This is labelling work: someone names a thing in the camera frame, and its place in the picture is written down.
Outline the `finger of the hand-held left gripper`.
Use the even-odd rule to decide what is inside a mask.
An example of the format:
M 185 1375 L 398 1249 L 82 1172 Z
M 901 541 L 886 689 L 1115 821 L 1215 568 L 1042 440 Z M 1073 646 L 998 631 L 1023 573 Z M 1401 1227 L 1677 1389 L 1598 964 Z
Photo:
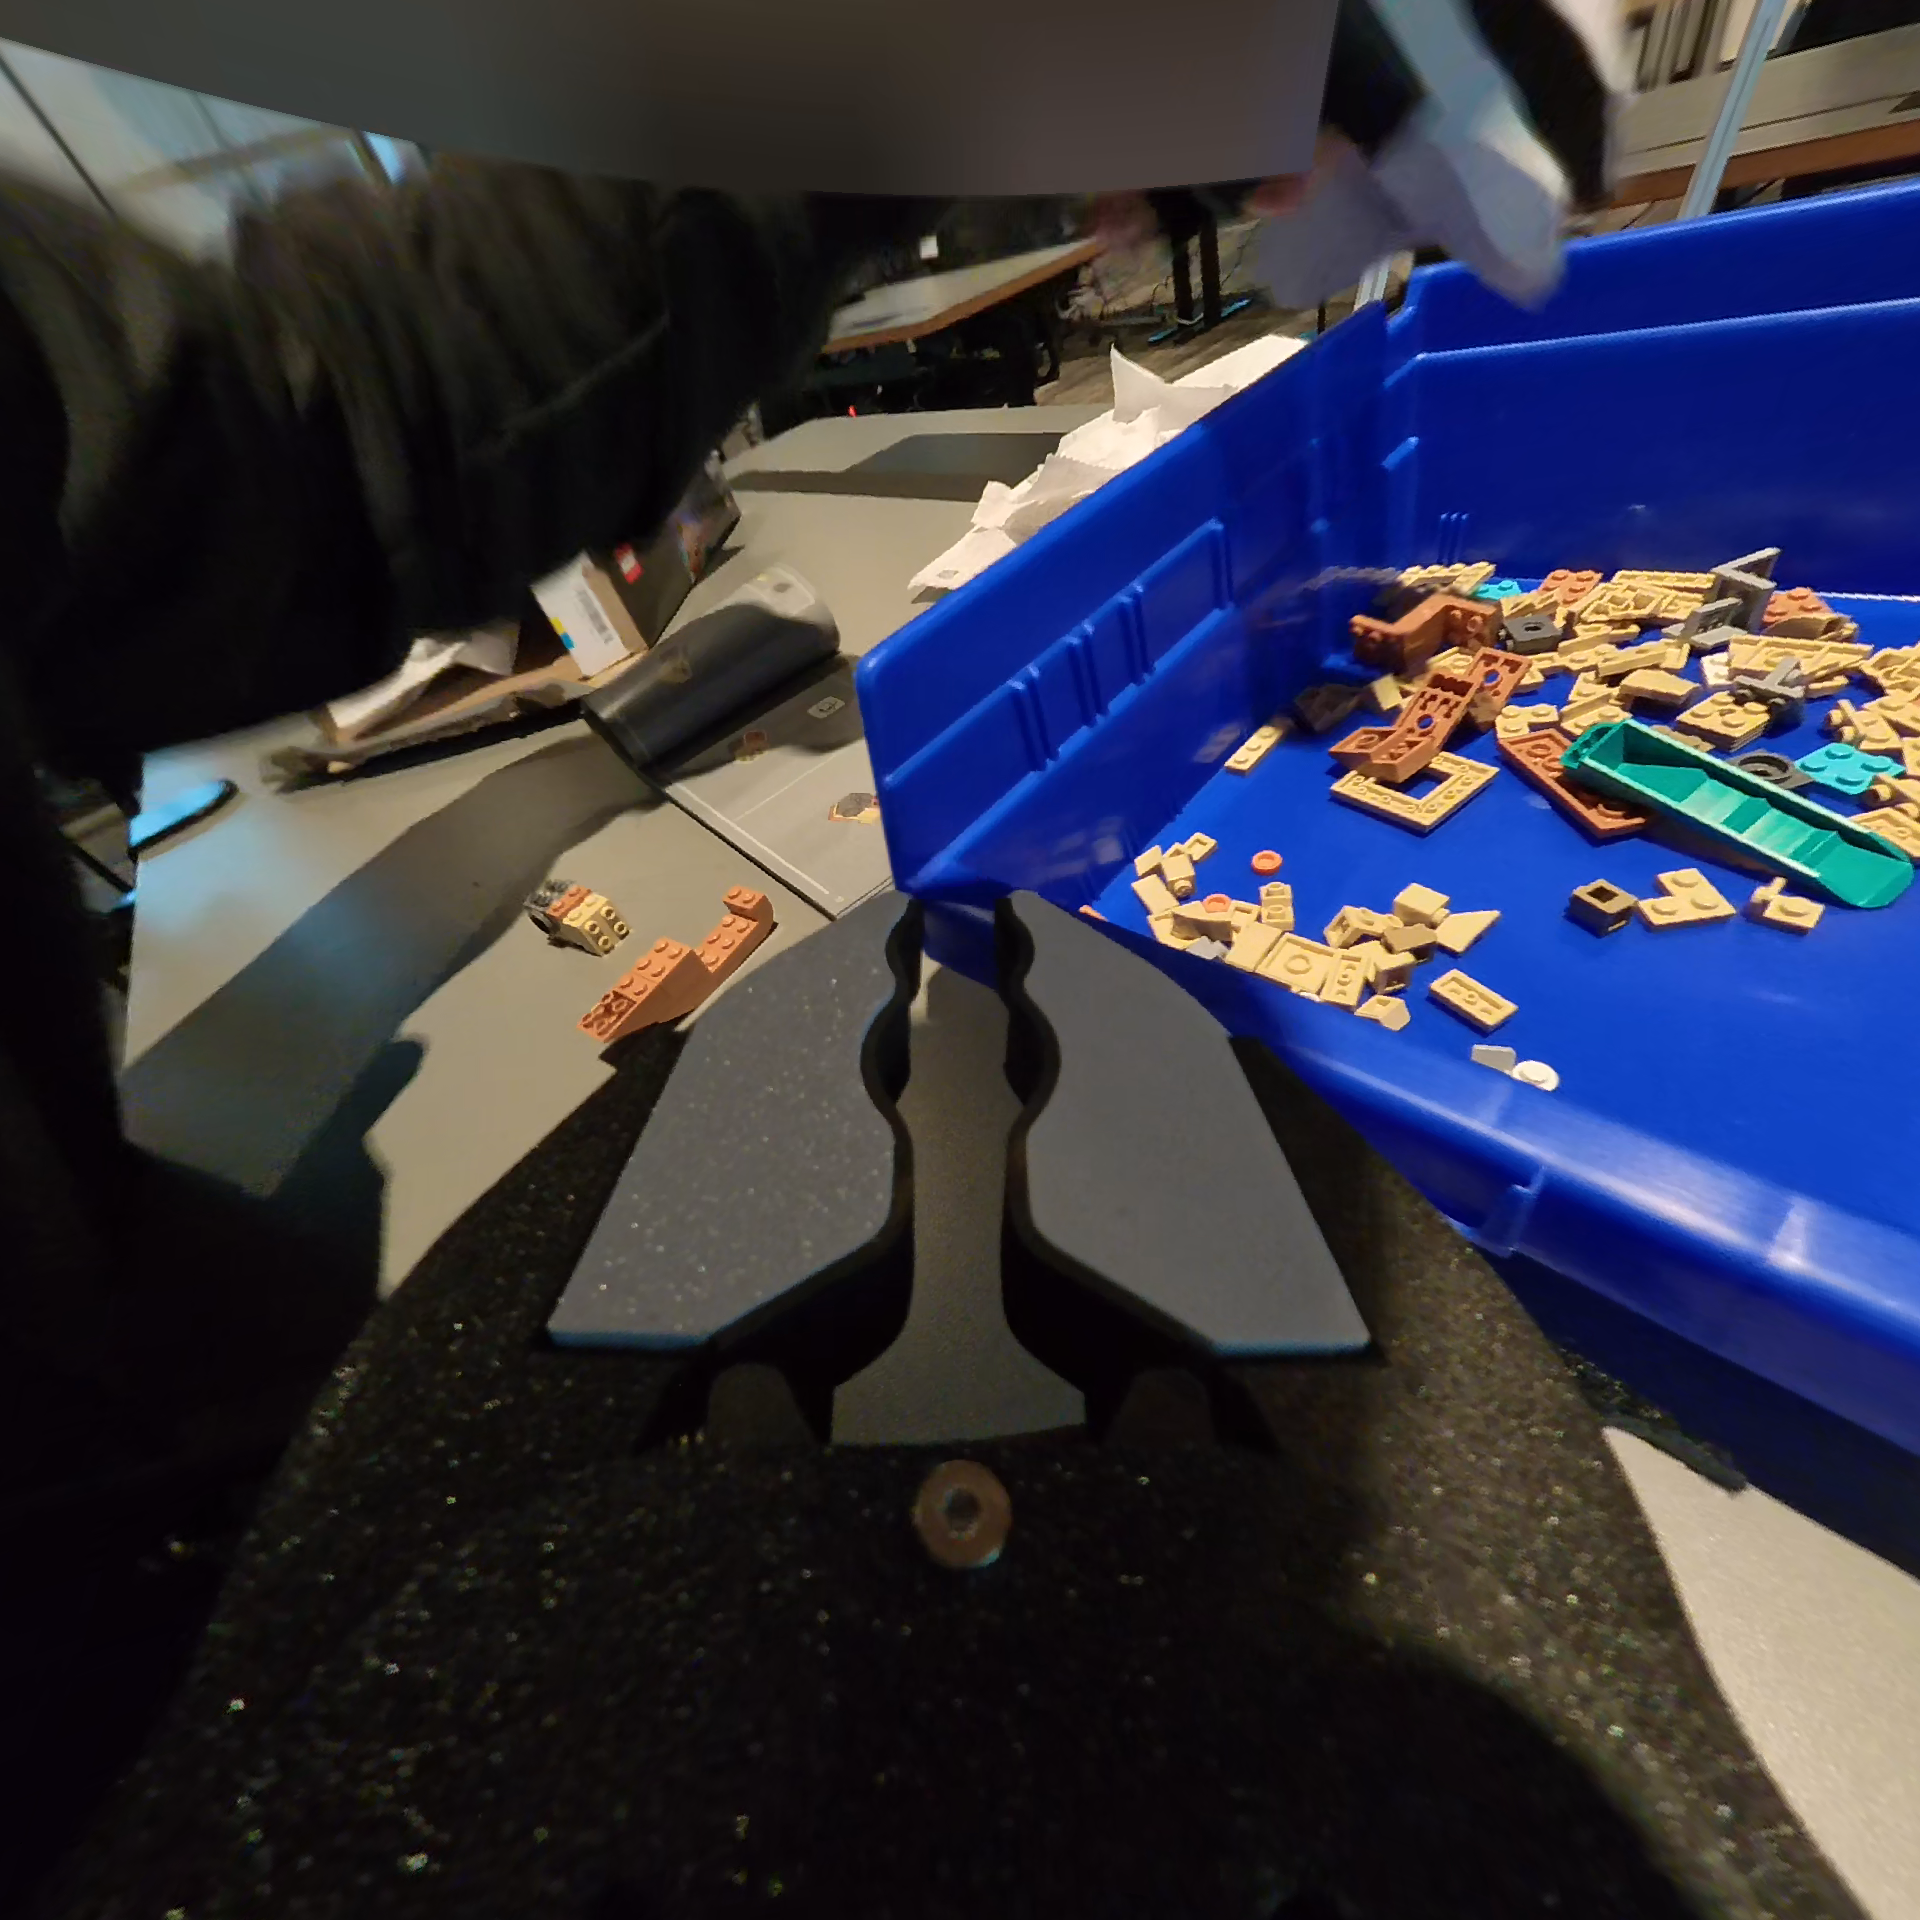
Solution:
M 1433 221 L 1430 132 L 1401 132 L 1369 155 L 1341 132 L 1319 132 L 1302 201 L 1257 216 L 1253 281 L 1274 307 L 1319 307 L 1397 254 L 1441 254 Z
M 1408 120 L 1408 236 L 1512 303 L 1546 299 L 1563 270 L 1567 174 L 1503 80 L 1427 96 Z

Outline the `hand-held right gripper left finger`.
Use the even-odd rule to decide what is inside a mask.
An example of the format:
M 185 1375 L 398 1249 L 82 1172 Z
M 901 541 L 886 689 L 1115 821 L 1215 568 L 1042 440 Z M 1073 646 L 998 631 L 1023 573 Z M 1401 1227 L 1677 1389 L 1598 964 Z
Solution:
M 897 1113 L 920 908 L 873 895 L 701 1013 L 545 1333 L 633 1353 L 880 1353 L 912 1289 Z

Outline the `orange toy brick assembly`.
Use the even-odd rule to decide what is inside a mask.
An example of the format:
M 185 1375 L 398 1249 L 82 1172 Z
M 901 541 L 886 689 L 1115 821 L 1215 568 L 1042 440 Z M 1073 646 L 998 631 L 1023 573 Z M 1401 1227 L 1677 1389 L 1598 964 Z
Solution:
M 713 996 L 765 943 L 776 923 L 768 893 L 733 887 L 721 918 L 695 947 L 655 941 L 582 1015 L 578 1030 L 609 1047 L 647 1027 L 673 1023 Z

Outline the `small tan grey brick assembly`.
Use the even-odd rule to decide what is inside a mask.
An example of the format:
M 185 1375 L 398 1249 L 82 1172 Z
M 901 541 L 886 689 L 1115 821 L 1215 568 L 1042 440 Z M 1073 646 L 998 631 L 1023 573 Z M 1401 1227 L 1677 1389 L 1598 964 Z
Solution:
M 539 883 L 520 908 L 553 947 L 608 955 L 631 937 L 631 925 L 615 902 L 574 879 Z

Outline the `blue plastic bin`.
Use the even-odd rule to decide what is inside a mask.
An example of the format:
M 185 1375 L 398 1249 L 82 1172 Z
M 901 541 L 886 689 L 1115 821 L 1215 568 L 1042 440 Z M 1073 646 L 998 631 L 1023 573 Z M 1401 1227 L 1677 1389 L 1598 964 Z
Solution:
M 1405 567 L 1711 573 L 1914 649 L 1914 183 L 1626 231 L 1537 310 L 1427 270 L 1094 492 L 855 671 L 893 872 L 938 958 L 991 976 L 991 908 L 1090 904 L 1232 1033 L 1315 1083 L 1488 1253 L 1552 1269 L 1914 1451 L 1914 889 L 1763 928 L 1760 871 L 1656 823 L 1593 840 L 1488 735 L 1430 831 L 1331 798 L 1338 735 L 1227 757 L 1304 687 L 1365 684 L 1350 619 Z M 1299 928 L 1408 883 L 1499 921 L 1462 968 L 1470 1063 L 1421 980 L 1382 1030 L 1147 931 L 1136 856 L 1282 855 Z

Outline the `pile of small toy bricks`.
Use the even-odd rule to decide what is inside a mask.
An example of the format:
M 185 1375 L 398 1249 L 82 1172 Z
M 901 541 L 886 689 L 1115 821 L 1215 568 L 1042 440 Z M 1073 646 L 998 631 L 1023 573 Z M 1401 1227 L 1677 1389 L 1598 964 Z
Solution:
M 1911 889 L 1848 908 L 1571 784 L 1563 750 L 1623 720 L 1853 816 Z M 1139 838 L 1113 921 L 1488 1072 L 1632 1113 L 1914 1104 L 1914 621 L 1763 557 L 1408 567 Z

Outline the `person's left forearm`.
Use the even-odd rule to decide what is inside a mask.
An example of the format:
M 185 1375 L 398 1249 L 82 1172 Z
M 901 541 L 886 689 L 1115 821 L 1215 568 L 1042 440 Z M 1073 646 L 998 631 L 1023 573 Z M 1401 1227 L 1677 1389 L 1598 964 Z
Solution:
M 185 256 L 7 177 L 3 764 L 107 779 L 506 616 L 944 213 L 437 160 Z

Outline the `grey desk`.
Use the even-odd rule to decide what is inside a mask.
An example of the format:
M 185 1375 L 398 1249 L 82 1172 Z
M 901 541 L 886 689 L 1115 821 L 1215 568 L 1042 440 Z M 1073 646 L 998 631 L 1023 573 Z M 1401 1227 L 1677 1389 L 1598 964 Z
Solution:
M 741 494 L 733 547 L 679 623 L 787 563 L 857 653 L 920 606 L 906 576 L 965 531 L 977 481 L 1013 477 L 1094 406 L 803 423 L 741 455 L 735 473 L 864 471 L 867 492 Z M 542 872 L 605 885 L 641 933 L 699 933 L 733 879 L 768 876 L 649 795 L 582 725 L 506 739 L 408 771 L 277 790 L 261 771 L 304 721 L 154 757 L 149 799 L 230 776 L 217 823 L 138 860 L 126 1027 L 138 1136 L 191 1149 L 269 1197 L 298 1166 L 323 1220 L 343 1219 L 381 1289 L 497 1175 L 609 1073 L 571 1033 L 592 999 L 581 955 L 550 950 L 517 901 Z M 310 1005 L 290 1063 L 253 1093 L 241 1023 L 286 991 Z M 914 1009 L 904 1117 L 919 1267 L 902 1345 L 857 1377 L 855 1439 L 1015 1432 L 1077 1403 L 1016 1353 L 989 1267 L 989 1151 L 1013 1120 L 998 1081 L 1003 1015 L 937 964 Z M 1914 1915 L 1912 1463 L 1803 1401 L 1730 1375 L 1730 1411 L 1760 1416 L 1742 1492 L 1646 1437 L 1601 1437 L 1632 1483 L 1713 1678 L 1848 1888 L 1871 1915 Z

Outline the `wooden background desk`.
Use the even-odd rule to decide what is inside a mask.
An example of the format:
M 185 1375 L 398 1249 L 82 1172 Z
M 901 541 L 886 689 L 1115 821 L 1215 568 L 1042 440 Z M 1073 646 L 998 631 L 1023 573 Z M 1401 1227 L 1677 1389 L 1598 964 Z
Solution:
M 1623 107 L 1613 203 L 1677 201 L 1706 151 L 1730 70 Z M 1762 184 L 1918 155 L 1918 27 L 1843 38 L 1760 65 L 1721 184 Z
M 914 345 L 997 307 L 1071 278 L 1099 251 L 1101 245 L 1086 238 L 873 286 L 831 313 L 822 357 Z

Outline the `person's left hand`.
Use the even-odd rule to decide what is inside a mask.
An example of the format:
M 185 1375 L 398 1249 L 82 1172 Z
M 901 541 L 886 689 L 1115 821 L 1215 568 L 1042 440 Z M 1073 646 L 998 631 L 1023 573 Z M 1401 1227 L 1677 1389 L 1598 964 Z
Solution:
M 1087 201 L 1087 221 L 1104 249 L 1137 249 L 1150 238 L 1178 249 L 1223 219 L 1279 216 L 1304 198 L 1307 184 L 1307 176 L 1274 176 L 1113 189 Z

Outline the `crumpled white paper pile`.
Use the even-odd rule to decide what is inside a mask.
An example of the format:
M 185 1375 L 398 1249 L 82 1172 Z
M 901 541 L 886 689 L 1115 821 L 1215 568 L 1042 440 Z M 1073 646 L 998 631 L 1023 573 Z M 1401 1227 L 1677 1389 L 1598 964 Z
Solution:
M 1243 393 L 1304 348 L 1302 340 L 1269 334 L 1178 376 L 1152 372 L 1113 350 L 1111 408 L 1066 431 L 1055 449 L 1015 484 L 987 481 L 966 532 L 937 559 L 922 565 L 906 590 L 926 597 L 970 582 L 989 565 L 1064 516 L 1069 507 L 1137 465 L 1223 399 Z

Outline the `torn brown cardboard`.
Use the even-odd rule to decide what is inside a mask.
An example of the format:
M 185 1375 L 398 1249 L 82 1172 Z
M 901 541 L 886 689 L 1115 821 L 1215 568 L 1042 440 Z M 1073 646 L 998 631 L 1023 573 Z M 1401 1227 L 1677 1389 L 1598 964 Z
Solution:
M 315 708 L 310 739 L 261 760 L 278 787 L 346 776 L 373 760 L 576 701 L 581 665 L 542 613 L 418 636 L 381 681 Z

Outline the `person's dark clothing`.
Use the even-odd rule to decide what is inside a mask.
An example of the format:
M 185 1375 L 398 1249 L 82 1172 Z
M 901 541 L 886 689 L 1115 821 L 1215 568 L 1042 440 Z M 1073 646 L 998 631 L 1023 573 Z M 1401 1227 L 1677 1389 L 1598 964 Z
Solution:
M 24 1907 L 200 1635 L 221 1535 L 365 1321 L 357 1229 L 123 1136 L 79 876 L 3 708 L 1 1873 Z

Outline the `green long toy brick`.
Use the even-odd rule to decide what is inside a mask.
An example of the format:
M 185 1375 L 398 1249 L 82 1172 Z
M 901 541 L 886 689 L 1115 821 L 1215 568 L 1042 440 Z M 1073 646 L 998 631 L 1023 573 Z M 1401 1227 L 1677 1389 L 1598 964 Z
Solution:
M 1643 721 L 1581 732 L 1563 750 L 1560 767 L 1571 784 L 1680 823 L 1727 856 L 1799 879 L 1839 904 L 1887 908 L 1912 887 L 1912 856 L 1853 816 Z

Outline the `black glossy object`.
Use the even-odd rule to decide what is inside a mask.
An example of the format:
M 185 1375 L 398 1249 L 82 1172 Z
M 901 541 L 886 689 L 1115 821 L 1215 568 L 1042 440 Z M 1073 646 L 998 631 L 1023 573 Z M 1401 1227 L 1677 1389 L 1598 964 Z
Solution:
M 233 779 L 217 776 L 183 787 L 159 799 L 144 799 L 127 821 L 127 855 L 131 862 L 144 860 L 183 831 L 206 825 L 239 795 L 241 789 Z

